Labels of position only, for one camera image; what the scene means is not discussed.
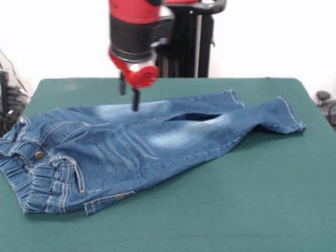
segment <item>rivet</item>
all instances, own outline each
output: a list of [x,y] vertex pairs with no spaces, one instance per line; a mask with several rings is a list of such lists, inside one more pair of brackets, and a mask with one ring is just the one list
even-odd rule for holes
[[36,154],[35,154],[35,158],[36,158],[37,160],[41,160],[42,158],[44,158],[44,152],[42,152],[42,151],[38,151],[38,152],[36,152]]

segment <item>jeans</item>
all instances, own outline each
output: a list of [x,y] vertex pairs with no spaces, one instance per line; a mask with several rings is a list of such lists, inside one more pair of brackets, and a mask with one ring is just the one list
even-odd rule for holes
[[303,133],[278,97],[251,107],[234,90],[21,117],[0,140],[0,170],[23,213],[96,213],[232,150],[255,127]]

